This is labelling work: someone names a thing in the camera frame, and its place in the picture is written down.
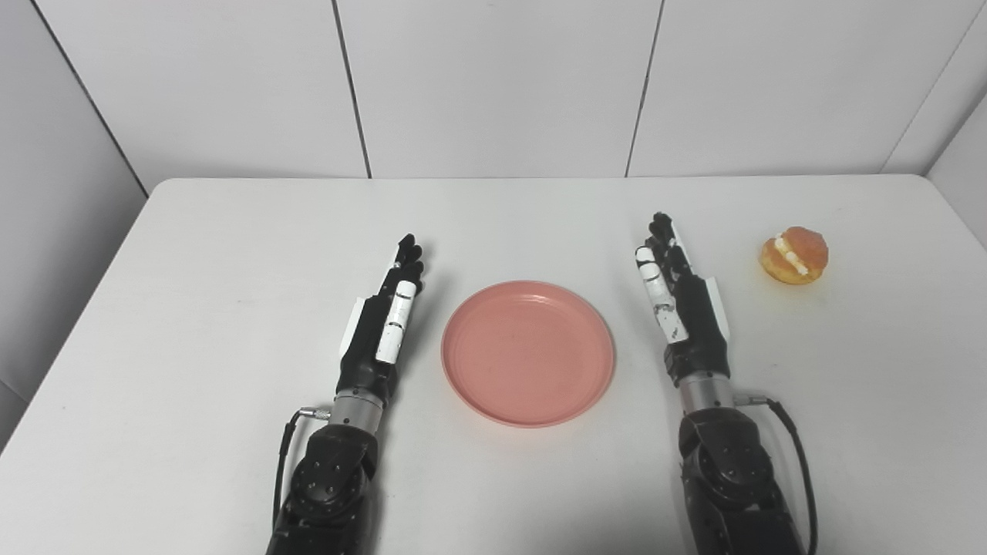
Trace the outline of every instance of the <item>white table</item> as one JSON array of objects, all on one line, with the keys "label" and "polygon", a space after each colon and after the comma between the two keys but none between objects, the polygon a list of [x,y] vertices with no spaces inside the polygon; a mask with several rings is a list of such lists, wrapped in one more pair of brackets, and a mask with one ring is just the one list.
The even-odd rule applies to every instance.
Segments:
[{"label": "white table", "polygon": [[[693,552],[633,256],[659,209],[719,279],[735,386],[797,421],[819,553],[983,553],[987,253],[911,176],[169,182],[0,457],[0,553],[263,553],[282,425],[332,400],[352,300],[408,231],[426,288],[383,425],[376,553]],[[830,245],[809,286],[757,263],[792,224]],[[475,414],[439,361],[456,306],[518,278],[582,295],[616,345],[599,403],[542,430]],[[748,412],[805,536],[789,438]]]}]

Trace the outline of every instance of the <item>cream filling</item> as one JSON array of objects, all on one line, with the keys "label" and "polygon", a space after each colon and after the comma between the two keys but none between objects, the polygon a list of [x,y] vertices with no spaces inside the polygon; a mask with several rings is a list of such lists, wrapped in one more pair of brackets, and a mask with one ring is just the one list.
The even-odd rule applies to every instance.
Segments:
[{"label": "cream filling", "polygon": [[781,233],[775,235],[775,250],[781,253],[782,257],[796,269],[796,272],[800,276],[808,276],[808,268],[805,266],[805,263],[792,250],[792,246],[785,240],[785,237],[782,237]]}]

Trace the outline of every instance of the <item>white wall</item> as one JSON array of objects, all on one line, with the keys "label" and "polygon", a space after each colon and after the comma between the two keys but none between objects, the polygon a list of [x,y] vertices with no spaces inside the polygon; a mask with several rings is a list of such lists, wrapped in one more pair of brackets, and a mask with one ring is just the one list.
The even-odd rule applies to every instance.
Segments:
[{"label": "white wall", "polygon": [[982,5],[666,0],[630,175],[880,172]]},{"label": "white wall", "polygon": [[0,447],[143,201],[31,2],[0,2]]},{"label": "white wall", "polygon": [[987,100],[956,134],[929,179],[987,247]]},{"label": "white wall", "polygon": [[658,2],[340,0],[375,177],[621,176]]},{"label": "white wall", "polygon": [[[331,0],[38,0],[148,185],[363,176]],[[376,177],[923,172],[984,0],[338,0]]]},{"label": "white wall", "polygon": [[148,189],[366,177],[329,0],[38,0]]}]

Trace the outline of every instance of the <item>robotic arm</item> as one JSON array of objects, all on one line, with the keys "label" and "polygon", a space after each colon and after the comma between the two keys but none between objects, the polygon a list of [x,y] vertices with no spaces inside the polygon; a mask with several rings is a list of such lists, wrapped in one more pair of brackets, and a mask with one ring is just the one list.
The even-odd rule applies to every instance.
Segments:
[{"label": "robotic arm", "polygon": [[665,366],[682,399],[682,483],[700,555],[802,555],[795,523],[761,446],[757,425],[736,409],[767,404],[793,433],[809,503],[808,555],[815,551],[815,505],[795,425],[781,405],[735,396],[726,362],[729,329],[714,279],[692,272],[671,218],[654,216],[636,252],[638,270],[668,346]]},{"label": "robotic arm", "polygon": [[[420,258],[415,236],[407,235],[377,294],[356,301],[343,334],[332,412],[304,408],[285,427],[267,555],[359,552],[368,520],[364,500],[377,470],[377,427],[398,385],[395,364],[422,289]],[[284,459],[300,417],[328,422],[309,437],[282,505]]]}]

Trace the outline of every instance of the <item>pink plate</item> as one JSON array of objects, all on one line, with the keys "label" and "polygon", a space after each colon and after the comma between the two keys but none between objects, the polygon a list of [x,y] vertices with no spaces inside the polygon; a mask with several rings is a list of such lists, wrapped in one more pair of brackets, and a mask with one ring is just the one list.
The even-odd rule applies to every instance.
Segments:
[{"label": "pink plate", "polygon": [[614,351],[586,301],[549,283],[508,281],[456,309],[442,337],[442,366],[484,416],[540,428],[575,418],[603,395]]}]

